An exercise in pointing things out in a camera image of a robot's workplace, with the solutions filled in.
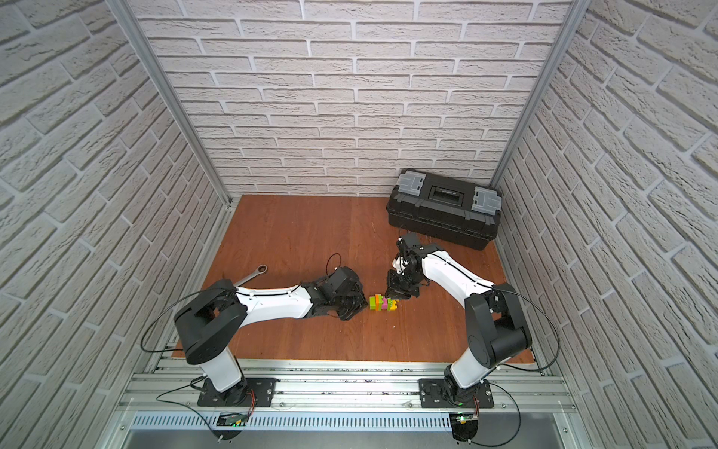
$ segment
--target brick wall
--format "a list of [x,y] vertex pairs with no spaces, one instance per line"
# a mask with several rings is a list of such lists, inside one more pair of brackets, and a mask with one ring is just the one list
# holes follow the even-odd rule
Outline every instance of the brick wall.
[[0,446],[90,448],[220,203],[102,2],[0,6],[0,104]]
[[596,447],[718,440],[717,4],[594,0],[501,185]]
[[136,0],[232,194],[487,184],[567,1]]

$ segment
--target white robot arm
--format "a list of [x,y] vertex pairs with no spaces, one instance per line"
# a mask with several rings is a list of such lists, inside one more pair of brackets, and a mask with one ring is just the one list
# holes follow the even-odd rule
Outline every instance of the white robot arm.
[[244,376],[228,344],[237,330],[258,321],[310,318],[336,312],[349,320],[368,306],[359,276],[339,267],[330,276],[283,289],[252,290],[222,279],[174,316],[190,365],[200,365],[226,402],[241,402]]
[[[465,309],[469,347],[447,367],[449,395],[463,402],[472,387],[498,364],[531,346],[531,332],[518,296],[509,284],[495,285],[473,274],[436,244],[422,245],[415,233],[396,243],[399,253],[389,270],[386,297],[406,300],[419,296],[425,279],[441,285]],[[502,317],[493,320],[492,313]]]

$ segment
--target ratchet wrench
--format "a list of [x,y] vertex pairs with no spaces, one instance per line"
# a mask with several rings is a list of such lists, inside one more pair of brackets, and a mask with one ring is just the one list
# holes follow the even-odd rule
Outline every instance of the ratchet wrench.
[[251,272],[249,275],[247,275],[246,277],[244,277],[244,278],[240,279],[239,281],[237,281],[237,282],[234,284],[234,286],[235,286],[235,287],[241,287],[242,285],[244,285],[244,284],[246,284],[247,282],[251,281],[251,280],[254,279],[255,277],[259,276],[260,274],[264,274],[264,273],[266,273],[266,272],[267,272],[267,266],[266,266],[266,265],[260,265],[259,267],[257,267],[256,270],[254,270],[253,272]]

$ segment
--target toolbox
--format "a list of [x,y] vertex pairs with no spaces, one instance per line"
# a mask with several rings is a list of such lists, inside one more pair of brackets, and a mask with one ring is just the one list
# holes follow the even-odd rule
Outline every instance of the toolbox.
[[496,238],[501,197],[471,182],[403,170],[391,191],[389,224],[474,249]]

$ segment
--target wooden floor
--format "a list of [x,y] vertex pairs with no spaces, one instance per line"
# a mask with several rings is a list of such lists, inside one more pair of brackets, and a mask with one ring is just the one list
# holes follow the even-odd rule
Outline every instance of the wooden floor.
[[[210,268],[205,287],[237,281],[266,264],[247,288],[277,288],[325,274],[335,252],[359,275],[368,298],[386,290],[396,255],[397,228],[388,224],[386,198],[245,195]],[[505,282],[496,249],[484,251],[436,241],[465,267],[497,284]],[[464,310],[438,285],[400,301],[394,312],[364,310],[349,321],[324,316],[248,325],[230,349],[239,358],[354,361],[455,361],[467,347]],[[514,360],[531,363],[524,351]]]

